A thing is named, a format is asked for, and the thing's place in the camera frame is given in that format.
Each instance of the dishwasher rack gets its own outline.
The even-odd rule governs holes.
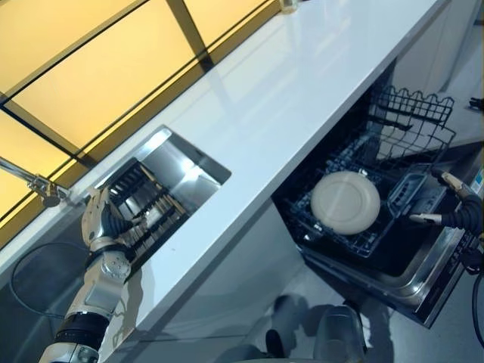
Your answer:
[[[297,239],[320,243],[330,238],[355,255],[368,258],[398,218],[411,206],[434,163],[448,149],[455,132],[445,127],[454,101],[424,97],[392,86],[372,94],[366,119],[346,140],[304,168],[295,180],[296,195],[283,199]],[[359,234],[343,236],[322,225],[311,212],[314,186],[322,177],[339,171],[359,172],[380,194],[380,213],[373,225]]]
[[[182,226],[189,213],[137,160],[128,162],[107,186],[110,200],[123,219],[155,218],[148,229],[136,225],[123,235],[134,272]]]

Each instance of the robotic arm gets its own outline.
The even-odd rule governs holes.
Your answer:
[[[127,247],[117,238],[133,223],[117,215],[107,188],[93,194],[82,216],[82,239],[90,251],[84,284],[40,363],[96,363],[107,326],[131,272]]]
[[[482,240],[484,238],[484,227],[482,226],[482,201],[479,196],[449,172],[433,169],[432,175],[437,178],[440,184],[450,187],[457,194],[462,201],[462,206],[457,212],[443,215],[414,214],[410,216],[410,219],[414,222],[463,228]]]

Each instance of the black cable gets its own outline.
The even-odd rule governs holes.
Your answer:
[[[479,294],[479,284],[482,280],[483,275],[483,271],[481,271],[477,275],[472,289],[472,322],[474,323],[474,330],[476,331],[477,339],[481,346],[484,348],[484,339],[482,338],[482,333],[479,328],[479,318],[477,316],[477,295]]]
[[[78,249],[83,250],[83,251],[87,251],[87,249],[84,248],[84,247],[77,246],[75,244],[69,244],[69,243],[66,243],[66,242],[49,242],[47,244],[41,244],[41,245],[39,245],[37,247],[34,247],[29,252],[27,252],[25,255],[23,255],[22,257],[20,257],[18,259],[18,261],[15,263],[14,269],[12,270],[12,273],[10,275],[10,281],[8,282],[8,285],[9,285],[10,291],[12,292],[12,295],[14,296],[14,298],[16,299],[16,301],[19,304],[21,304],[25,309],[29,310],[30,312],[33,312],[34,314],[38,314],[38,315],[41,315],[41,316],[45,316],[47,318],[64,319],[64,316],[63,315],[53,314],[53,313],[50,313],[50,312],[41,312],[40,310],[34,309],[33,307],[27,305],[20,298],[20,296],[18,296],[18,293],[15,290],[15,286],[14,286],[14,276],[15,276],[15,272],[17,272],[17,268],[18,268],[19,264],[22,263],[22,261],[24,259],[26,259],[28,256],[30,256],[30,254],[34,253],[35,251],[40,250],[43,247],[53,246],[53,245],[71,246],[71,247],[75,247],[75,248],[78,248]]]

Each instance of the white cabinet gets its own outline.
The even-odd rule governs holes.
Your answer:
[[[393,85],[424,94],[439,92],[447,83],[479,0],[452,0],[398,57]]]
[[[236,346],[303,266],[271,202],[202,274],[185,301],[148,332],[133,332],[108,362],[212,362]]]

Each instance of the white countertop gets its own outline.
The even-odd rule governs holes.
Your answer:
[[[77,183],[73,196],[161,125],[232,173],[127,283],[123,300],[136,309],[112,320],[101,360],[135,327],[148,330],[166,313],[447,1],[303,2],[267,22]],[[2,271],[63,208],[40,215],[0,252]]]

